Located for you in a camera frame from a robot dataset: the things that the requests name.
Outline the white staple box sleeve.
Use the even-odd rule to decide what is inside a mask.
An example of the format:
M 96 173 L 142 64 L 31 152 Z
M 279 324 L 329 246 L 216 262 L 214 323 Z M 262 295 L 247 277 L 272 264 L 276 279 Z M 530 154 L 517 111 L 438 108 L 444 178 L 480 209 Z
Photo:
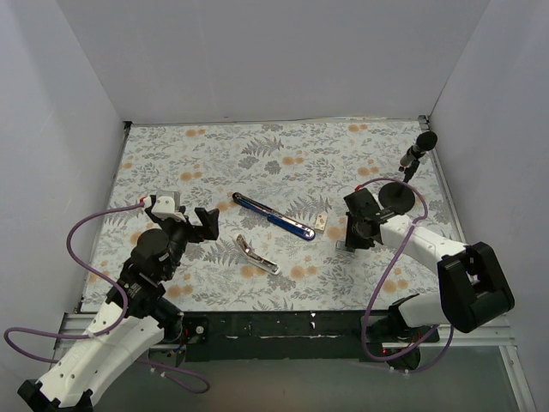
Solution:
M 323 214 L 319 214 L 315 220 L 315 230 L 323 232 L 327 225 L 327 216 Z

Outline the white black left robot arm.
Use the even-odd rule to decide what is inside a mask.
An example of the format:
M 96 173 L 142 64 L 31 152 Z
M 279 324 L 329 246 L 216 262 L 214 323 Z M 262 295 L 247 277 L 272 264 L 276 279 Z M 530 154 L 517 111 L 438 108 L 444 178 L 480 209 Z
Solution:
M 33 411 L 91 411 L 109 386 L 157 343 L 184 333 L 183 313 L 165 299 L 164 284 L 180 265 L 188 244 L 216 240 L 219 210 L 197 208 L 199 224 L 168 197 L 139 202 L 154 227 L 138 237 L 119 278 L 93 320 L 71 348 L 38 379 L 24 381 L 18 395 Z

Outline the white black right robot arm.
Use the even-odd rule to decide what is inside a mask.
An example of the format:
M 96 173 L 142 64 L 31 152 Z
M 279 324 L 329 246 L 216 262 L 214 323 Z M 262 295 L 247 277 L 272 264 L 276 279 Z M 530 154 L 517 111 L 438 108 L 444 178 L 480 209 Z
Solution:
M 515 297 L 488 244 L 466 245 L 447 239 L 406 214 L 381 208 L 366 188 L 344 197 L 344 201 L 347 249 L 386 245 L 437 276 L 437 292 L 415 293 L 389 307 L 388 329 L 394 339 L 407 341 L 419 327 L 435 324 L 449 324 L 469 333 L 514 309 Z

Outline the blue black stapler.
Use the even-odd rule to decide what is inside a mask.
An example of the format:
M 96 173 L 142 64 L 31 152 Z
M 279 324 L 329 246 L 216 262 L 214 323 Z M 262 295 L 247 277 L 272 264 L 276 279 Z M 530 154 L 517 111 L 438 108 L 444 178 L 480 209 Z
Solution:
M 234 192 L 232 194 L 232 200 L 236 204 L 264 216 L 268 222 L 286 230 L 300 239 L 312 241 L 316 237 L 316 232 L 313 228 L 298 222 L 291 217 L 283 215 L 281 212 L 246 197 L 239 192 Z

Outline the metal stapler magazine rail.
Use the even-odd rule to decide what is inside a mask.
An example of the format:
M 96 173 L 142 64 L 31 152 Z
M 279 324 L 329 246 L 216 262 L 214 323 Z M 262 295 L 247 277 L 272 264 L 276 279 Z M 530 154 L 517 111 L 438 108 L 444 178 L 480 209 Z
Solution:
M 254 248 L 246 240 L 244 235 L 240 233 L 237 234 L 234 237 L 234 241 L 235 241 L 235 244 L 238 246 L 239 250 L 244 254 L 244 256 L 246 257 L 247 261 L 250 264 L 256 266 L 259 269 L 265 270 L 270 275 L 277 276 L 280 274 L 281 272 L 280 266 L 277 263 L 256 253 Z

